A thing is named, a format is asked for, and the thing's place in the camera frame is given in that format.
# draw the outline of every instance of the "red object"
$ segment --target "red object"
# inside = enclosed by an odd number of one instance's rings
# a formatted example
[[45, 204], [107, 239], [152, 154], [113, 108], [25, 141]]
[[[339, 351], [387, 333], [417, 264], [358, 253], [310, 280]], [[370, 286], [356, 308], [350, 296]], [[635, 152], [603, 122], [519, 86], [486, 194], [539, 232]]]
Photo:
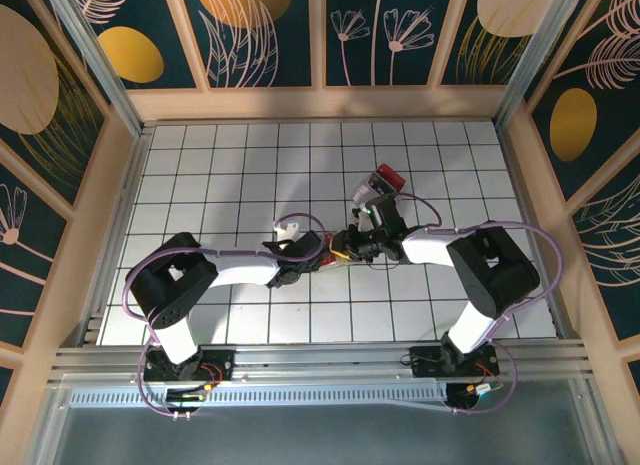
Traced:
[[378, 175], [386, 180], [386, 182], [391, 185], [396, 192], [399, 192], [404, 187], [404, 184], [407, 182], [404, 178], [402, 178], [398, 172], [393, 170], [389, 165], [383, 163], [378, 167]]
[[[331, 243], [331, 239], [333, 238], [333, 233], [329, 233], [327, 232], [324, 236], [325, 240], [327, 241], [327, 245], [329, 243]], [[324, 267], [325, 265], [329, 265], [330, 263], [333, 263], [337, 260], [336, 256], [333, 253], [329, 253], [329, 256], [327, 258], [325, 258], [322, 263], [320, 263], [321, 267]]]

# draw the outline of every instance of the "grid mat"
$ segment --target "grid mat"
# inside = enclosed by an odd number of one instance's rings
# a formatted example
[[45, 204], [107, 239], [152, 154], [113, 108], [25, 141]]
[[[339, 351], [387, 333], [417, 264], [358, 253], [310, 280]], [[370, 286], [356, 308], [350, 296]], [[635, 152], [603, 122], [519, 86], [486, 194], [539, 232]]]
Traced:
[[[340, 230], [356, 185], [383, 163], [407, 180], [405, 191], [436, 207], [445, 227], [521, 220], [490, 121], [156, 127], [98, 345], [146, 340], [142, 322], [123, 312], [124, 278], [173, 234], [190, 231], [204, 246], [254, 250], [272, 239], [274, 219], [291, 212], [311, 213], [327, 230]], [[399, 209], [407, 226], [433, 220], [419, 203], [402, 201]], [[509, 233], [532, 259], [527, 232]], [[392, 267], [381, 257], [374, 269], [341, 267], [280, 289], [215, 287], [191, 312], [192, 333], [197, 343], [212, 344], [440, 338], [466, 304], [454, 270]], [[555, 337], [556, 331], [540, 302], [516, 313], [496, 336]]]

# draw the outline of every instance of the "yellow oval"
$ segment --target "yellow oval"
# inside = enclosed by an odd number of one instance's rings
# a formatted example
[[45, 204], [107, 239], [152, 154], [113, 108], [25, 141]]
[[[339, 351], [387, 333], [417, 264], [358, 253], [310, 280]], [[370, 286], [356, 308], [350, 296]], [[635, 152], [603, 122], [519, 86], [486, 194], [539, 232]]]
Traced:
[[533, 34], [551, 0], [478, 0], [478, 20], [489, 33], [499, 37]]
[[578, 158], [587, 148], [598, 121], [591, 95], [581, 88], [564, 92], [551, 114], [551, 149], [563, 162]]
[[0, 123], [41, 132], [58, 106], [60, 83], [51, 48], [31, 22], [0, 5]]
[[[271, 19], [276, 21], [289, 8], [291, 0], [254, 0], [258, 11], [260, 10], [260, 2], [264, 3]], [[200, 0], [204, 8], [216, 18], [232, 27], [248, 28], [250, 0]], [[253, 19], [253, 26], [261, 24], [261, 18]]]
[[121, 78], [149, 83], [160, 78], [164, 71], [160, 50], [133, 28], [109, 28], [98, 36], [98, 41]]

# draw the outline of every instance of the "wire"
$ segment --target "wire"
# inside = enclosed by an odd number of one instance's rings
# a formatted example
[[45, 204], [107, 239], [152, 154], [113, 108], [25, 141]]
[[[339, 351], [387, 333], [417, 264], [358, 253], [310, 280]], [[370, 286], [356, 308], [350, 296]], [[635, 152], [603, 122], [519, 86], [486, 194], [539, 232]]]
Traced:
[[509, 361], [511, 362], [511, 366], [513, 367], [513, 381], [511, 382], [511, 387], [509, 388], [509, 391], [504, 396], [504, 398], [500, 400], [500, 402], [494, 405], [493, 407], [484, 408], [482, 410], [464, 410], [461, 408], [453, 408], [454, 413], [460, 412], [464, 415], [484, 415], [485, 413], [491, 413], [491, 412], [496, 412], [500, 410], [502, 407], [504, 407], [507, 404], [507, 402], [509, 402], [509, 400], [511, 400], [513, 393], [516, 391], [516, 386], [518, 385], [518, 366], [516, 365], [515, 358], [513, 358], [513, 355], [509, 350], [507, 350], [506, 347], [504, 347], [503, 345], [500, 345], [498, 342], [494, 342], [494, 343], [507, 355], [507, 358], [509, 358]]

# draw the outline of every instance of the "decorative wallpaper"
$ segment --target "decorative wallpaper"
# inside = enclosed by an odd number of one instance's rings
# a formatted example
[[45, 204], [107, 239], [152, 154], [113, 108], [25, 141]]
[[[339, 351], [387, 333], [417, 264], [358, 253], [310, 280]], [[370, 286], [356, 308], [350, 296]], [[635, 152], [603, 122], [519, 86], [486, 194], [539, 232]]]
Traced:
[[504, 85], [551, 0], [467, 0], [444, 85]]
[[309, 0], [184, 0], [212, 88], [311, 85]]
[[640, 155], [573, 221], [618, 339], [640, 334]]
[[2, 408], [2, 401], [7, 393], [7, 389], [9, 388], [11, 375], [13, 375], [13, 370], [10, 368], [0, 367], [0, 409]]
[[73, 203], [104, 116], [26, 0], [0, 0], [0, 140]]
[[0, 342], [24, 344], [65, 226], [0, 165]]
[[640, 0], [602, 0], [533, 119], [565, 198], [640, 126]]
[[327, 0], [326, 84], [425, 85], [449, 0]]
[[194, 88], [166, 0], [77, 0], [128, 89]]

